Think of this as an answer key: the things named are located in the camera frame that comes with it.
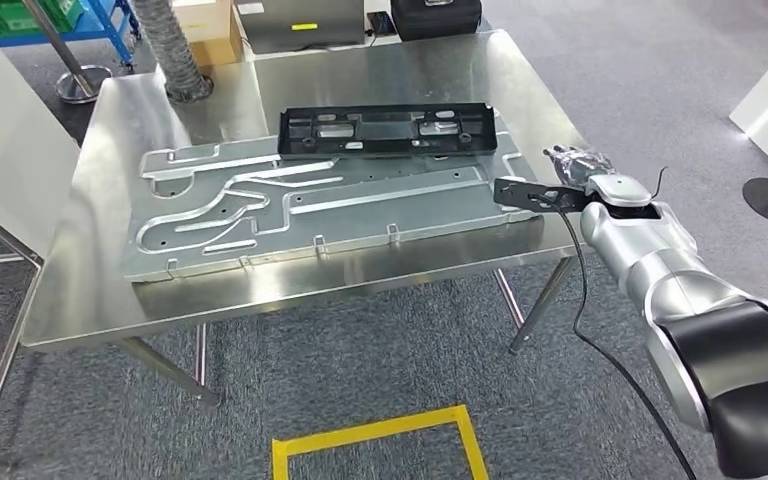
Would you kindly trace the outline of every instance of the cardboard box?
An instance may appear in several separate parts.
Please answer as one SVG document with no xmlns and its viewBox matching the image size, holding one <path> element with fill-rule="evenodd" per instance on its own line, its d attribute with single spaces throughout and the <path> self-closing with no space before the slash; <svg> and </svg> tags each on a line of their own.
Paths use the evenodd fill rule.
<svg viewBox="0 0 768 480">
<path fill-rule="evenodd" d="M 243 39 L 237 26 L 236 15 L 231 15 L 231 28 L 225 38 L 215 38 L 201 42 L 193 42 L 190 48 L 196 65 L 202 70 L 210 67 L 239 63 L 243 59 Z"/>
<path fill-rule="evenodd" d="M 231 3 L 231 0 L 172 0 L 172 11 L 188 42 L 204 42 L 229 35 Z"/>
</svg>

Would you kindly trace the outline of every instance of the green bin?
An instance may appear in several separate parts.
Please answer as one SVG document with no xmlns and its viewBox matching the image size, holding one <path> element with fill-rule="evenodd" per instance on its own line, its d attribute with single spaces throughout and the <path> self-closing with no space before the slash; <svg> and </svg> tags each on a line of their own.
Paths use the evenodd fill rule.
<svg viewBox="0 0 768 480">
<path fill-rule="evenodd" d="M 71 32 L 84 13 L 80 0 L 39 0 L 54 28 L 60 33 Z M 37 22 L 22 2 L 0 0 L 0 36 L 42 33 Z"/>
</svg>

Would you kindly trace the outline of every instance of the black bracket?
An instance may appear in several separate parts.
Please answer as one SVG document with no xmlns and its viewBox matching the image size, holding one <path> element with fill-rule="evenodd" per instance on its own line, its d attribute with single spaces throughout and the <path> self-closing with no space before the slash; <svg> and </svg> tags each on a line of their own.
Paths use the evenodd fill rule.
<svg viewBox="0 0 768 480">
<path fill-rule="evenodd" d="M 285 160 L 486 155 L 496 146 L 485 103 L 288 108 L 278 135 Z"/>
<path fill-rule="evenodd" d="M 549 205 L 546 199 L 563 213 L 582 212 L 594 201 L 594 197 L 586 195 L 583 188 L 543 185 L 504 177 L 497 178 L 493 184 L 493 201 L 500 205 L 537 213 L 558 213 L 558 208 Z"/>
</svg>

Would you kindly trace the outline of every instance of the flexible duct hose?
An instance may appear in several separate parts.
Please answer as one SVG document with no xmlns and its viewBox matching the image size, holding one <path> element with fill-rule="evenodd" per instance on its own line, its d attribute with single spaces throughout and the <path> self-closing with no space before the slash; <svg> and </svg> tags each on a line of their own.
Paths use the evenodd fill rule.
<svg viewBox="0 0 768 480">
<path fill-rule="evenodd" d="M 210 95 L 213 83 L 196 66 L 187 38 L 168 0 L 131 0 L 157 64 L 166 75 L 166 93 L 175 103 Z"/>
</svg>

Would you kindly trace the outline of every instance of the table top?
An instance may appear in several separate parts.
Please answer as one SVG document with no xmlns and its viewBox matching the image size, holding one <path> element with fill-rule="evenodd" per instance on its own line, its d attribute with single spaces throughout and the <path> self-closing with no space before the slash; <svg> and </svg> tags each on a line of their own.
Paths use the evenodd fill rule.
<svg viewBox="0 0 768 480">
<path fill-rule="evenodd" d="M 505 32 L 273 58 L 218 67 L 211 97 L 171 106 L 155 74 L 104 82 L 45 265 L 29 291 L 21 342 L 94 345 L 320 295 L 387 288 L 574 254 L 557 215 L 463 233 L 170 281 L 123 275 L 131 192 L 149 151 L 277 134 L 299 105 L 487 102 L 501 112 L 537 179 L 557 183 L 542 150 L 584 146 Z"/>
</svg>

